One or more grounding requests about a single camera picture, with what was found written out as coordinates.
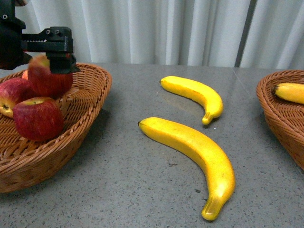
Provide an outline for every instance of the woven basket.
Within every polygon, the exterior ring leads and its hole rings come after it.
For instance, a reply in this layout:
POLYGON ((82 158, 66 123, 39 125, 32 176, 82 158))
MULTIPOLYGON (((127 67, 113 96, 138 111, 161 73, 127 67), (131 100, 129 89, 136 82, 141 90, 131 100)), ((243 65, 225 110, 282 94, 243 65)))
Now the woven basket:
MULTIPOLYGON (((99 66, 77 64, 72 88, 58 98, 64 129, 55 139, 33 142, 21 137, 12 119, 0 114, 0 192, 38 184, 59 171, 80 147, 100 112, 112 85, 111 75, 99 66)), ((21 77, 23 71, 0 79, 21 77)))
POLYGON ((304 71, 286 70, 269 74, 257 84, 256 94, 269 128, 304 170, 304 105, 285 101, 273 93, 274 86, 283 82, 304 84, 304 71))

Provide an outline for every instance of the red apple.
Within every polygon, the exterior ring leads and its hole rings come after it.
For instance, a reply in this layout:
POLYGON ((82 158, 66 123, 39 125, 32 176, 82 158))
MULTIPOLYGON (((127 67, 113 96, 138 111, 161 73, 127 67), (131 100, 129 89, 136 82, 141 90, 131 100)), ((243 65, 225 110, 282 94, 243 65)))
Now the red apple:
POLYGON ((73 73, 52 74, 47 57, 37 55, 28 63, 28 80, 40 96, 57 98, 72 87, 73 73))
POLYGON ((0 84, 0 113, 13 118, 13 107, 27 99, 38 96, 31 83, 15 77, 0 84))
POLYGON ((17 132, 33 141, 44 141, 58 136, 64 126, 63 115, 54 99, 34 97, 13 108, 17 132))
POLYGON ((28 79, 28 70, 23 71, 22 78, 28 79))

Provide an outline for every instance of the yellow banana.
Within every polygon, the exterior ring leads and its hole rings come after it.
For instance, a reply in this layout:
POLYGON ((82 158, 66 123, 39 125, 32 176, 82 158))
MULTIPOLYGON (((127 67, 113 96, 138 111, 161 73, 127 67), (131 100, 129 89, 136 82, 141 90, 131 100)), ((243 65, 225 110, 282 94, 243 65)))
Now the yellow banana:
POLYGON ((275 95, 287 101, 304 104, 304 85, 279 83, 275 86, 275 95))
POLYGON ((235 189, 233 167, 225 152, 203 133, 180 123, 149 117, 138 125, 151 139, 180 151, 200 166, 209 191, 201 214, 206 220, 215 220, 235 189))
POLYGON ((210 124, 212 119, 219 117, 223 112, 224 105, 220 95, 201 82, 183 77, 167 76, 160 83, 165 90, 189 98, 203 106, 205 115, 202 123, 204 125, 210 124))

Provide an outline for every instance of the white curtain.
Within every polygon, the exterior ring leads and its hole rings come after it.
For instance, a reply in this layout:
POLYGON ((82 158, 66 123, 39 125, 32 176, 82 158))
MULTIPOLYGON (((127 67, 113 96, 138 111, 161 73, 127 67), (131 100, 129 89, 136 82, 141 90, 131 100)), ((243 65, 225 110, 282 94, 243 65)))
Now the white curtain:
MULTIPOLYGON (((30 0, 24 33, 72 29, 78 62, 234 67, 250 0, 30 0)), ((304 69, 304 0, 257 0, 240 67, 304 69)))

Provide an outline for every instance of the table surface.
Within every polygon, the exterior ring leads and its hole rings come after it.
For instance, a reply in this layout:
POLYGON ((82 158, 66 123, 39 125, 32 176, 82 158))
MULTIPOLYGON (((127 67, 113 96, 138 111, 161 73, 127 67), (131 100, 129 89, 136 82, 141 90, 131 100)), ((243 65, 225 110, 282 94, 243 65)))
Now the table surface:
POLYGON ((0 194, 1 228, 303 227, 304 172, 268 128, 256 96, 259 80, 277 70, 98 65, 113 84, 87 137, 52 178, 0 194), (201 106, 162 89, 168 75, 214 88, 222 116, 203 127, 201 106), (199 166, 138 128, 150 116, 201 131, 230 158, 237 185, 215 221, 201 216, 208 190, 199 166))

